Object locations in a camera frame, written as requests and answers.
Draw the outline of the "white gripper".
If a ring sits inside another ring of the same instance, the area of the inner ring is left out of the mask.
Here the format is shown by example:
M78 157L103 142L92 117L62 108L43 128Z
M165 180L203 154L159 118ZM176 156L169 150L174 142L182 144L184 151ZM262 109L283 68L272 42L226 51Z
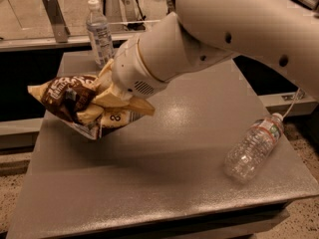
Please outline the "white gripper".
M128 124L142 116L152 116L155 108L146 100L163 91L167 82L158 80L145 65L135 35L118 48L94 81L98 94L80 112L81 124Z

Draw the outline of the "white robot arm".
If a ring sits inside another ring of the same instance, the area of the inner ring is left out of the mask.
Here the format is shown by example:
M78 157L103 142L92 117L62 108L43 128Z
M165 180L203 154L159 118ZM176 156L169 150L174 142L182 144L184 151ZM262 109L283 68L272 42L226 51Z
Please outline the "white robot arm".
M107 108L147 99L185 73L254 59L319 98L319 24L290 0L175 0L175 9L117 50L93 82Z

